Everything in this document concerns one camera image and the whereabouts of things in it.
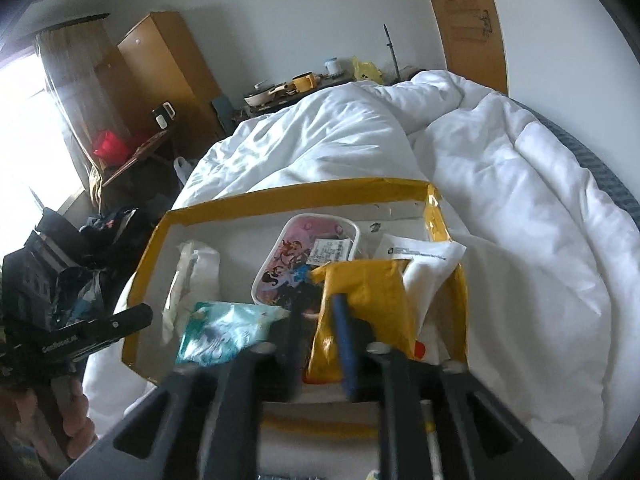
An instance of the wooden wardrobe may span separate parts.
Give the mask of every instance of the wooden wardrobe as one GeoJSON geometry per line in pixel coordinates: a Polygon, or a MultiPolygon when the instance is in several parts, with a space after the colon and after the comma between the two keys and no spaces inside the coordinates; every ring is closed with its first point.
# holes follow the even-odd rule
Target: wooden wardrobe
{"type": "Polygon", "coordinates": [[[222,92],[178,12],[152,12],[118,44],[151,111],[169,101],[176,111],[177,151],[200,158],[226,135],[211,101],[222,92]]]}

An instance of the hand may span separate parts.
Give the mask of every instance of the hand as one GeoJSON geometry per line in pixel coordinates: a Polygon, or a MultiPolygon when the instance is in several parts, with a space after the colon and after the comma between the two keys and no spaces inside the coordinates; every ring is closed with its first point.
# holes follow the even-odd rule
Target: hand
{"type": "MultiPolygon", "coordinates": [[[[66,447],[66,455],[71,459],[76,459],[91,445],[96,439],[94,422],[87,417],[89,410],[89,400],[82,394],[82,384],[77,379],[71,379],[71,402],[64,409],[60,410],[62,415],[62,427],[65,433],[71,437],[66,447]]],[[[20,421],[17,431],[27,437],[36,452],[40,456],[46,457],[47,451],[44,449],[42,438],[36,431],[35,415],[38,407],[38,399],[33,390],[23,393],[11,392],[17,408],[20,421]]]]}

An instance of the teal packet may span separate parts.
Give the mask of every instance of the teal packet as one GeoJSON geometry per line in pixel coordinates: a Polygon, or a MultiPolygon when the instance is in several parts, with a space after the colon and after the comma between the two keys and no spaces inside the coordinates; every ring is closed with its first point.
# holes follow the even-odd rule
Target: teal packet
{"type": "Polygon", "coordinates": [[[264,304],[196,303],[175,362],[210,366],[231,361],[243,348],[264,341],[271,323],[288,314],[264,304]]]}

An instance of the curtain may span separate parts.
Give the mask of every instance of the curtain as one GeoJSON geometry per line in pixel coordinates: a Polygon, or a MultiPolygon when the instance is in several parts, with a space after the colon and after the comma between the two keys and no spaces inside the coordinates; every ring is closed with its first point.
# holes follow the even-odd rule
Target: curtain
{"type": "Polygon", "coordinates": [[[47,90],[68,125],[66,147],[92,203],[101,210],[105,164],[93,154],[92,143],[101,130],[111,130],[125,142],[130,138],[94,71],[114,46],[102,20],[46,30],[35,41],[47,90]]]}

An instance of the white plastic packet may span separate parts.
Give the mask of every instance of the white plastic packet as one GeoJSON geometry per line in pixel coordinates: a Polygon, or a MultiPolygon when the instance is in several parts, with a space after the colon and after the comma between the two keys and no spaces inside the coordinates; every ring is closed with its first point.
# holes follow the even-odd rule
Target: white plastic packet
{"type": "Polygon", "coordinates": [[[189,240],[180,245],[180,259],[162,311],[162,341],[180,341],[193,307],[220,299],[220,254],[208,245],[189,240]]]}
{"type": "Polygon", "coordinates": [[[426,242],[382,235],[374,258],[377,260],[411,260],[402,275],[404,290],[416,306],[415,326],[422,329],[427,311],[436,292],[451,275],[465,253],[458,242],[426,242]]]}

